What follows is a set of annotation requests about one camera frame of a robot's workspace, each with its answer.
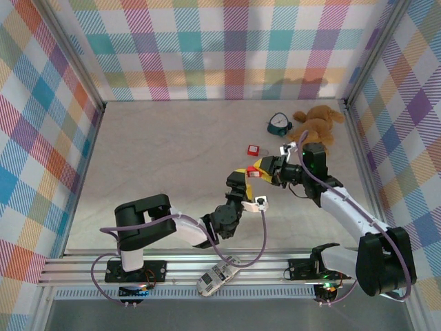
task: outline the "teddy bear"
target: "teddy bear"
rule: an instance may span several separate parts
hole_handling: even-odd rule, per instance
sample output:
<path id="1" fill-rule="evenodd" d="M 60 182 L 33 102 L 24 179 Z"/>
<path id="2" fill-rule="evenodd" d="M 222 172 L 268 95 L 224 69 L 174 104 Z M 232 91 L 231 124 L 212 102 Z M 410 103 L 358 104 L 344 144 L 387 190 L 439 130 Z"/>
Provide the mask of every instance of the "teddy bear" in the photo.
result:
<path id="1" fill-rule="evenodd" d="M 303 143 L 323 143 L 326 152 L 327 146 L 334 143 L 334 136 L 331 132 L 334 121 L 337 123 L 343 123 L 345 121 L 343 114 L 325 105 L 313 107 L 307 114 L 304 112 L 296 112 L 293 118 L 299 122 L 303 122 L 303 124 L 289 135 L 291 141 L 298 143 L 302 133 L 308 130 L 308 137 Z"/>
<path id="2" fill-rule="evenodd" d="M 324 119 L 328 122 L 329 129 L 334 126 L 334 121 L 337 123 L 343 123 L 345 116 L 341 112 L 336 112 L 331 107 L 326 105 L 316 106 L 309 110 L 307 114 L 304 112 L 295 112 L 292 117 L 301 123 L 304 123 L 310 119 Z"/>

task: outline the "colorful plaid pattern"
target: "colorful plaid pattern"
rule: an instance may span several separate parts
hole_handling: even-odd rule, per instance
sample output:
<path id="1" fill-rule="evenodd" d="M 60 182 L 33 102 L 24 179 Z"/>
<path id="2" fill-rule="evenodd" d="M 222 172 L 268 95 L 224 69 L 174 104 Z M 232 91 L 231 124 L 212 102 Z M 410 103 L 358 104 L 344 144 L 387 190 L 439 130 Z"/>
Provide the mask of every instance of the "colorful plaid pattern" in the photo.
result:
<path id="1" fill-rule="evenodd" d="M 343 93 L 342 98 L 347 99 L 349 94 L 351 93 L 353 87 L 355 86 L 355 83 L 357 82 L 358 78 L 360 77 L 361 70 L 365 66 L 367 59 L 372 53 L 373 48 L 377 44 L 382 31 L 384 27 L 387 24 L 388 18 L 390 17 L 390 14 L 393 10 L 394 5 L 397 3 L 397 0 L 388 0 L 386 7 L 383 10 L 383 13 L 381 14 L 380 19 L 377 22 L 377 25 L 375 26 L 375 29 L 373 29 L 373 32 L 369 38 L 369 41 L 367 42 L 358 62 L 357 66 L 352 72 L 351 78 L 346 86 L 345 92 Z"/>
<path id="2" fill-rule="evenodd" d="M 391 225 L 411 236 L 419 284 L 441 325 L 441 1 L 414 0 L 354 117 Z"/>
<path id="3" fill-rule="evenodd" d="M 51 3 L 109 101 L 341 98 L 374 31 L 370 20 L 387 6 L 387 0 Z"/>
<path id="4" fill-rule="evenodd" d="M 0 7 L 0 330 L 22 330 L 99 114 L 31 0 Z"/>

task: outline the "black plastic bracket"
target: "black plastic bracket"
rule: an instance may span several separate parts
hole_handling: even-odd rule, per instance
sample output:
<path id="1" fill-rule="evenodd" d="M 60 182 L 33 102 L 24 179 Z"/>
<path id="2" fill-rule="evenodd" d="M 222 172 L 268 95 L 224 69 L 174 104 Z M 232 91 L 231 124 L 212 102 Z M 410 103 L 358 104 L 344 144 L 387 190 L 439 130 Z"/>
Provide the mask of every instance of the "black plastic bracket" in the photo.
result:
<path id="1" fill-rule="evenodd" d="M 400 227 L 389 229 L 386 233 L 397 245 L 409 270 L 411 283 L 415 284 L 417 277 L 409 234 Z M 356 275 L 360 287 L 371 297 L 406 286 L 398 256 L 380 233 L 369 233 L 360 238 Z"/>
<path id="2" fill-rule="evenodd" d="M 154 195 L 119 205 L 115 209 L 116 226 L 145 224 L 144 212 L 155 220 L 170 215 L 170 200 L 165 194 Z M 118 231 L 120 249 L 133 251 L 158 241 L 176 231 L 176 224 L 168 219 L 141 230 Z"/>

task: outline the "cable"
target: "cable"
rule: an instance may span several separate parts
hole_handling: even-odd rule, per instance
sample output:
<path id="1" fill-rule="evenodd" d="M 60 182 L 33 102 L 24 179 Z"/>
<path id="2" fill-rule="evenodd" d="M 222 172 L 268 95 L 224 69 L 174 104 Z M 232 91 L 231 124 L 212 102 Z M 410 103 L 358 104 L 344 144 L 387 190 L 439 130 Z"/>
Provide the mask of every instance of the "cable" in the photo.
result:
<path id="1" fill-rule="evenodd" d="M 321 186 L 326 187 L 327 189 L 329 189 L 332 192 L 334 192 L 335 194 L 337 194 L 340 198 L 344 199 L 344 201 L 347 201 L 347 203 L 349 205 L 351 205 L 355 210 L 357 210 L 389 242 L 389 244 L 391 245 L 393 251 L 397 254 L 398 260 L 400 261 L 402 270 L 404 272 L 404 277 L 406 279 L 406 293 L 402 297 L 399 297 L 399 296 L 397 296 L 397 297 L 391 297 L 390 296 L 390 297 L 392 299 L 395 299 L 395 300 L 405 300 L 405 299 L 409 298 L 409 296 L 411 295 L 411 289 L 412 289 L 411 275 L 409 273 L 409 270 L 407 269 L 406 262 L 404 261 L 404 257 L 402 256 L 402 254 L 401 254 L 400 250 L 398 249 L 397 245 L 393 242 L 392 238 L 371 218 L 371 216 L 369 214 L 367 214 L 363 209 L 358 207 L 357 203 L 355 203 L 351 198 L 346 197 L 343 193 L 341 193 L 340 191 L 336 190 L 332 186 L 328 185 L 324 181 L 321 181 L 319 178 L 314 176 L 309 171 L 309 169 L 305 165 L 305 162 L 303 161 L 303 157 L 302 157 L 302 145 L 303 145 L 303 141 L 307 137 L 308 137 L 308 130 L 304 131 L 302 133 L 302 135 L 300 136 L 300 139 L 299 139 L 299 142 L 298 142 L 299 146 L 298 146 L 298 149 L 297 149 L 298 158 L 300 160 L 300 164 L 302 165 L 303 170 L 308 174 L 308 176 L 310 176 L 314 181 L 319 183 Z M 347 295 L 350 292 L 352 292 L 352 290 L 353 290 L 353 288 L 351 288 L 350 291 L 343 298 L 347 297 Z"/>
<path id="2" fill-rule="evenodd" d="M 124 305 L 125 307 L 127 307 L 124 303 L 122 303 L 119 300 L 113 299 L 112 297 L 108 296 L 104 290 L 100 287 L 100 285 L 98 285 L 98 282 L 95 279 L 95 275 L 94 275 L 94 269 L 95 269 L 95 265 L 96 263 L 101 260 L 103 257 L 118 257 L 118 254 L 115 253 L 105 253 L 100 255 L 95 261 L 94 263 L 92 263 L 92 267 L 90 268 L 90 277 L 92 278 L 92 282 L 95 285 L 95 287 L 97 288 L 97 290 L 108 300 L 113 301 L 119 305 Z"/>
<path id="3" fill-rule="evenodd" d="M 113 233 L 113 231 L 140 230 L 140 229 L 148 228 L 150 226 L 162 223 L 164 221 L 167 221 L 168 219 L 173 219 L 173 218 L 179 218 L 180 217 L 182 219 L 186 219 L 187 221 L 192 222 L 194 225 L 196 225 L 199 229 L 202 230 L 202 232 L 207 237 L 208 241 L 211 243 L 214 251 L 222 259 L 222 261 L 232 265 L 235 268 L 247 268 L 247 267 L 255 264 L 255 262 L 257 262 L 262 257 L 262 255 L 263 255 L 263 253 L 265 251 L 265 248 L 267 247 L 267 222 L 266 222 L 264 211 L 261 210 L 260 213 L 262 215 L 262 224 L 263 224 L 263 244 L 262 244 L 262 249 L 260 250 L 259 254 L 257 255 L 257 257 L 253 261 L 251 261 L 249 263 L 246 263 L 246 264 L 235 264 L 235 263 L 232 263 L 231 261 L 229 261 L 226 257 L 224 257 L 222 255 L 222 253 L 220 252 L 220 250 L 216 247 L 216 244 L 214 243 L 213 239 L 208 234 L 207 229 L 205 229 L 204 226 L 201 225 L 197 220 L 191 218 L 190 216 L 184 215 L 184 214 L 167 215 L 167 216 L 161 217 L 160 219 L 157 219 L 155 221 L 151 221 L 151 222 L 145 223 L 145 224 L 130 225 L 130 226 L 120 226 L 120 227 L 113 227 L 113 228 L 101 228 L 99 230 L 102 233 L 112 234 L 112 236 L 113 236 L 113 235 L 116 235 L 115 233 Z"/>
<path id="4" fill-rule="evenodd" d="M 292 183 L 289 183 L 289 184 L 288 184 L 288 190 L 290 190 L 290 191 L 292 192 L 292 194 L 294 194 L 296 197 L 298 197 L 298 198 L 300 198 L 300 199 L 308 199 L 308 197 L 300 197 L 300 196 L 298 196 L 298 195 L 294 192 L 294 189 L 291 187 L 291 184 L 292 184 Z"/>

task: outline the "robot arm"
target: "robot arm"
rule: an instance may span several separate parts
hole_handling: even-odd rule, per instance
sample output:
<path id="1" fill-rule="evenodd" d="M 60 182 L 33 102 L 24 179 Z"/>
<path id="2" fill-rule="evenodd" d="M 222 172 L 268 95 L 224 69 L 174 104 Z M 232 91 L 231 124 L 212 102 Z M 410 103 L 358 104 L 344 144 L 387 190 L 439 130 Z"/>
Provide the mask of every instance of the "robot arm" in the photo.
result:
<path id="1" fill-rule="evenodd" d="M 311 254 L 311 265 L 321 273 L 335 270 L 356 278 L 360 287 L 370 296 L 389 293 L 406 286 L 404 270 L 396 252 L 383 234 L 385 232 L 397 246 L 411 276 L 416 282 L 416 271 L 411 252 L 409 235 L 403 228 L 390 228 L 371 216 L 358 203 L 353 202 L 339 180 L 328 175 L 326 154 L 322 144 L 308 143 L 303 146 L 302 160 L 315 177 L 334 188 L 329 190 L 313 180 L 300 165 L 287 162 L 292 144 L 280 149 L 281 157 L 265 157 L 254 167 L 263 173 L 263 179 L 272 185 L 286 187 L 288 183 L 301 184 L 305 194 L 319 207 L 331 214 L 358 242 L 358 251 L 348 250 L 337 243 L 318 246 Z M 360 213 L 370 216 L 377 224 L 373 227 Z"/>
<path id="2" fill-rule="evenodd" d="M 226 184 L 231 188 L 225 195 L 226 204 L 219 205 L 211 214 L 197 219 L 199 225 L 205 226 L 216 245 L 219 243 L 218 236 L 222 239 L 234 236 L 244 210 L 243 203 L 247 203 L 245 205 L 248 208 L 255 204 L 250 202 L 252 190 L 247 184 L 244 170 L 232 172 Z M 179 214 L 171 206 L 167 195 L 158 194 L 118 206 L 115 209 L 116 226 L 121 228 L 144 224 L 146 212 L 152 221 Z M 205 233 L 197 225 L 179 217 L 140 230 L 118 231 L 123 269 L 131 272 L 142 268 L 144 247 L 167 236 L 182 239 L 197 248 L 211 247 Z"/>
<path id="3" fill-rule="evenodd" d="M 308 143 L 303 146 L 303 162 L 307 169 L 327 185 L 314 181 L 300 165 L 288 163 L 290 150 L 295 144 L 283 146 L 280 157 L 265 157 L 254 164 L 263 174 L 262 178 L 272 185 L 302 185 L 306 195 L 319 207 L 334 216 L 350 235 L 359 242 L 358 251 L 342 248 L 337 243 L 318 246 L 311 254 L 311 265 L 318 274 L 326 270 L 335 270 L 350 277 L 357 278 L 361 288 L 368 295 L 388 293 L 406 286 L 404 271 L 399 258 L 383 234 L 347 203 L 350 199 L 343 184 L 327 173 L 326 154 L 321 144 Z M 225 197 L 227 203 L 219 205 L 214 212 L 201 217 L 198 222 L 203 224 L 217 245 L 218 235 L 222 239 L 234 236 L 243 210 L 254 211 L 251 203 L 251 188 L 247 185 L 245 171 L 232 172 L 227 179 L 231 188 Z M 115 210 L 118 227 L 140 225 L 145 223 L 144 212 L 148 212 L 154 221 L 167 215 L 175 214 L 168 196 L 159 194 L 154 197 L 133 201 L 120 205 Z M 389 228 L 377 219 L 374 221 L 384 230 L 403 256 L 411 275 L 411 283 L 416 282 L 416 272 L 411 253 L 409 235 L 402 228 Z M 184 219 L 168 219 L 140 230 L 119 231 L 119 248 L 123 269 L 126 272 L 143 267 L 143 248 L 166 236 L 175 236 L 186 240 L 197 248 L 208 248 L 211 243 L 204 232 L 196 225 Z"/>

